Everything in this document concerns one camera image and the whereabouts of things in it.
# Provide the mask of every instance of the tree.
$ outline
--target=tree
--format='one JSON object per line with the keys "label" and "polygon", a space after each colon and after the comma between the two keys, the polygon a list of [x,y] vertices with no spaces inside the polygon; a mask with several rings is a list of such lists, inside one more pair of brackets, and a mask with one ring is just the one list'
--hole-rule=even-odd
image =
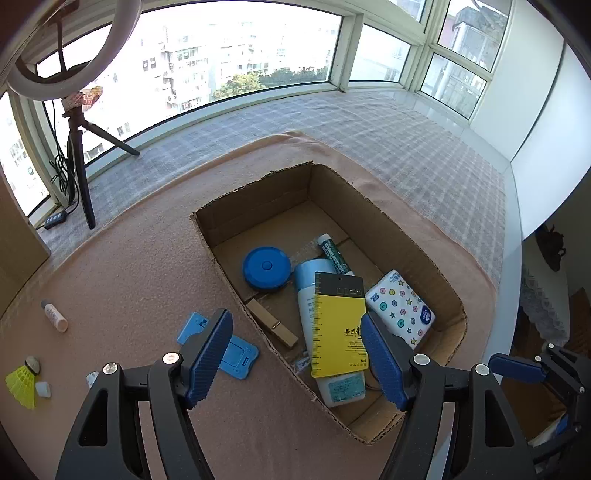
{"label": "tree", "polygon": [[323,67],[318,70],[304,69],[300,72],[294,72],[284,67],[270,75],[260,75],[258,79],[267,88],[292,85],[294,83],[324,82],[328,69],[328,67]]}
{"label": "tree", "polygon": [[261,85],[258,80],[258,75],[252,72],[246,74],[237,73],[232,80],[229,80],[213,92],[213,99],[221,100],[222,98],[233,97],[241,93],[255,92],[264,88],[265,86]]}

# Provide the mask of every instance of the white wall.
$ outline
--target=white wall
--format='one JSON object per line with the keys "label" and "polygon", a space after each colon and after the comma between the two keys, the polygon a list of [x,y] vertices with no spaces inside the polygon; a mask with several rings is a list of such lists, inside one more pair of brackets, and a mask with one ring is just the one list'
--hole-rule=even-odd
{"label": "white wall", "polygon": [[511,167],[526,238],[569,196],[591,166],[591,80],[570,47],[548,103]]}
{"label": "white wall", "polygon": [[470,128],[511,160],[556,76],[563,39],[527,0],[514,0],[505,48]]}
{"label": "white wall", "polygon": [[561,264],[566,270],[569,295],[584,288],[591,297],[591,170],[546,225],[555,225],[564,235],[566,256]]}

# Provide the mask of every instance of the metal screw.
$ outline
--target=metal screw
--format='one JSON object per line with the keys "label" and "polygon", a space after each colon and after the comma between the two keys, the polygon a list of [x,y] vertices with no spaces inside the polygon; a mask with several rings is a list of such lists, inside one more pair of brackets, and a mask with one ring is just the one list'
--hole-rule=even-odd
{"label": "metal screw", "polygon": [[172,365],[178,362],[179,356],[177,352],[167,353],[162,357],[162,361],[167,365]]}
{"label": "metal screw", "polygon": [[478,364],[475,370],[478,375],[482,375],[483,377],[491,373],[491,370],[484,364]]}
{"label": "metal screw", "polygon": [[417,365],[428,365],[431,361],[427,355],[423,355],[422,353],[416,354],[413,360]]}
{"label": "metal screw", "polygon": [[114,374],[117,371],[117,364],[106,364],[103,367],[103,373],[110,375],[110,374]]}

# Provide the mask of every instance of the tripod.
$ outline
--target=tripod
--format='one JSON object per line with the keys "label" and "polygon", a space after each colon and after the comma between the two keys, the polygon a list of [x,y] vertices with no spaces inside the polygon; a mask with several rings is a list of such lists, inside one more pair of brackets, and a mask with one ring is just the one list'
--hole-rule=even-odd
{"label": "tripod", "polygon": [[111,142],[114,146],[122,148],[132,155],[138,156],[139,151],[130,147],[128,144],[122,142],[118,138],[115,138],[110,133],[98,127],[95,124],[91,124],[84,118],[84,112],[82,111],[82,105],[74,107],[71,110],[66,111],[63,114],[64,118],[68,118],[68,125],[70,127],[70,133],[68,134],[68,147],[67,147],[67,172],[68,172],[68,200],[69,203],[74,201],[74,171],[78,178],[78,195],[82,202],[82,208],[84,209],[84,215],[86,216],[86,222],[88,228],[91,230],[96,226],[95,213],[92,209],[92,201],[90,200],[90,192],[88,190],[88,179],[86,178],[86,167],[84,164],[84,150],[82,148],[82,130],[79,127],[86,128],[89,132],[94,133],[98,137],[104,138]]}

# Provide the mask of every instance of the small white bottle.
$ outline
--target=small white bottle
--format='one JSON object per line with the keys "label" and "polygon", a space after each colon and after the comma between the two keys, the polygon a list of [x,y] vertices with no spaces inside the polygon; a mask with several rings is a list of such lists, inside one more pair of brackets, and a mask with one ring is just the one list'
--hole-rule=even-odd
{"label": "small white bottle", "polygon": [[41,308],[45,312],[45,316],[58,332],[63,333],[68,329],[68,321],[51,303],[47,300],[42,300]]}

